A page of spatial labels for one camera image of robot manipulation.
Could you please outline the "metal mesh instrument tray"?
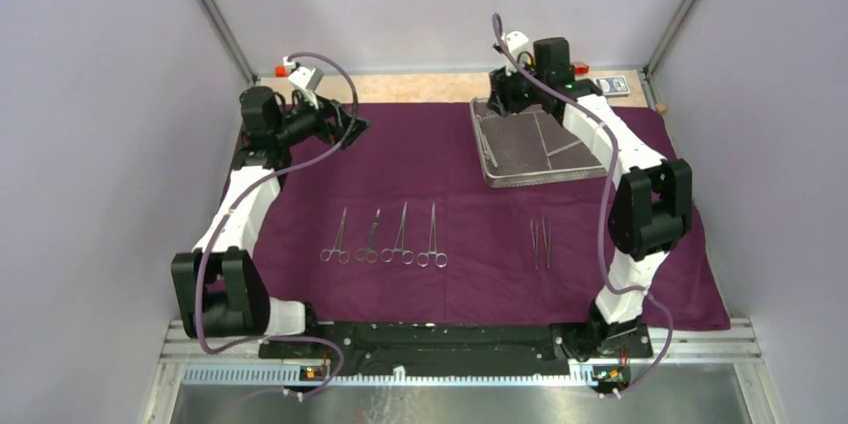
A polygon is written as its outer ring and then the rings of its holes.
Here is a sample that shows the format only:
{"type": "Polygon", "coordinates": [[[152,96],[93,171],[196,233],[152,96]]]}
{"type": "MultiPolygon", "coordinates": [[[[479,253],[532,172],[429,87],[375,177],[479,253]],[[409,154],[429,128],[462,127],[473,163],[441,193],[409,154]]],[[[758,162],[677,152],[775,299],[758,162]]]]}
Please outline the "metal mesh instrument tray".
{"type": "Polygon", "coordinates": [[[487,108],[485,98],[476,97],[470,101],[469,108],[482,174],[492,188],[526,187],[606,176],[603,165],[582,141],[582,145],[550,157],[550,167],[547,165],[532,113],[540,114],[548,151],[579,139],[538,105],[520,114],[499,116],[487,108]],[[487,137],[498,168],[492,167],[484,157],[480,131],[487,137]]]}

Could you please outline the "blue playing card deck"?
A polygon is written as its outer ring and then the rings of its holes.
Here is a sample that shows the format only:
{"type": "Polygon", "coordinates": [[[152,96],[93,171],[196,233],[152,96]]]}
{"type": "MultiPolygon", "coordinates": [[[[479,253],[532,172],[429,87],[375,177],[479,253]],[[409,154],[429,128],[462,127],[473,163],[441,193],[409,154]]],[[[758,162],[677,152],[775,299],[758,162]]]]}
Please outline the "blue playing card deck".
{"type": "Polygon", "coordinates": [[[596,86],[607,97],[627,97],[631,88],[625,76],[604,76],[594,78],[596,86]]]}

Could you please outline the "steel forceps clamp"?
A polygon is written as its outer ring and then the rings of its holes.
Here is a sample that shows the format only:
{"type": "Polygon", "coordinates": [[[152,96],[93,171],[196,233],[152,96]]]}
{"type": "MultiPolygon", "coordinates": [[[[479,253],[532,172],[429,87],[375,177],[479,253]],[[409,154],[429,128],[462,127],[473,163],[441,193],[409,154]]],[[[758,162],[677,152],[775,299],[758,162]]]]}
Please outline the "steel forceps clamp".
{"type": "Polygon", "coordinates": [[[405,245],[407,212],[408,203],[405,202],[401,211],[395,242],[392,247],[384,248],[381,252],[380,258],[384,263],[389,263],[396,257],[404,265],[411,265],[414,262],[413,252],[405,245]]]}

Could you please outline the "small steel hemostat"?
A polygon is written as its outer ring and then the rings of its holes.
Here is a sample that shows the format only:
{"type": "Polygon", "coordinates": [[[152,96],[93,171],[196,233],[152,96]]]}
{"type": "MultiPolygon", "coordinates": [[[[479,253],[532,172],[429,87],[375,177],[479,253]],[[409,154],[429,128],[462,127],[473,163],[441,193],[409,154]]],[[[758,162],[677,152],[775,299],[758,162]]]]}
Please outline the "small steel hemostat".
{"type": "Polygon", "coordinates": [[[345,207],[342,211],[340,222],[337,228],[336,236],[331,247],[325,248],[320,252],[322,262],[330,262],[335,259],[338,263],[346,264],[350,260],[350,253],[343,247],[343,239],[345,234],[345,225],[348,208],[345,207]]]}

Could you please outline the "steel curved tweezers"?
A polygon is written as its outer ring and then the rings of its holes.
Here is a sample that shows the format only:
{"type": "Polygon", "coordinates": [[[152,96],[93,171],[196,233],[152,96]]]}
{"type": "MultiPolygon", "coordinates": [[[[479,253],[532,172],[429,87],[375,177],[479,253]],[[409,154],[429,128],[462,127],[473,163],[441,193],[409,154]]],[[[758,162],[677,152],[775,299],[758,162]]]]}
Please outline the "steel curved tweezers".
{"type": "Polygon", "coordinates": [[[530,220],[530,231],[531,231],[531,246],[532,246],[532,252],[533,252],[534,269],[538,270],[539,269],[539,240],[538,240],[539,231],[538,231],[538,225],[537,225],[536,221],[533,220],[533,219],[530,220]]]}

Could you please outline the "steel needle holder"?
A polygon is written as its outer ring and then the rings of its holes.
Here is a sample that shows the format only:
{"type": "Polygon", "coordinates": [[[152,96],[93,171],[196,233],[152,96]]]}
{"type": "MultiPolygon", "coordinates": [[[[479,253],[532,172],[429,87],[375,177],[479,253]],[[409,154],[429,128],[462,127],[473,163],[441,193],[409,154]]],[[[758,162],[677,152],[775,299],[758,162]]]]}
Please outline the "steel needle holder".
{"type": "Polygon", "coordinates": [[[545,216],[541,219],[542,238],[545,252],[545,268],[551,268],[551,253],[552,253],[552,227],[549,219],[545,216]]]}

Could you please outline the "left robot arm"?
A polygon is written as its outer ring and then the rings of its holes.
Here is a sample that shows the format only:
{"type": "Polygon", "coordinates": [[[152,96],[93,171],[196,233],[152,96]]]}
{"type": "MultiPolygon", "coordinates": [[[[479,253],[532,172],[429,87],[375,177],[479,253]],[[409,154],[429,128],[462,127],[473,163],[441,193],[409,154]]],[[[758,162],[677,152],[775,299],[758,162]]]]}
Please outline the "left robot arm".
{"type": "Polygon", "coordinates": [[[294,91],[290,100],[267,86],[239,96],[244,146],[234,155],[227,188],[212,223],[188,252],[171,263],[180,320],[191,338],[282,335],[297,357],[319,348],[320,330],[307,321],[300,301],[270,296],[253,253],[263,222],[295,170],[294,146],[316,138],[345,149],[370,126],[358,110],[335,99],[309,100],[294,91]]]}

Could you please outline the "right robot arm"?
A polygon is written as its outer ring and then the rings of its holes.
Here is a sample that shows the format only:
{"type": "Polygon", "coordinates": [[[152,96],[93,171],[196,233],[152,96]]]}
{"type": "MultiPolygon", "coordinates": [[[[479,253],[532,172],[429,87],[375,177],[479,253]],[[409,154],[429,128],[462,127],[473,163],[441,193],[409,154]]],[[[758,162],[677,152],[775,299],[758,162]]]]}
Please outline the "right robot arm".
{"type": "Polygon", "coordinates": [[[566,39],[499,31],[493,47],[506,63],[489,75],[489,108],[508,116],[540,106],[607,172],[598,230],[604,284],[583,337],[594,353],[612,356],[637,329],[660,265],[692,228],[692,169],[648,146],[598,84],[577,78],[566,39]]]}

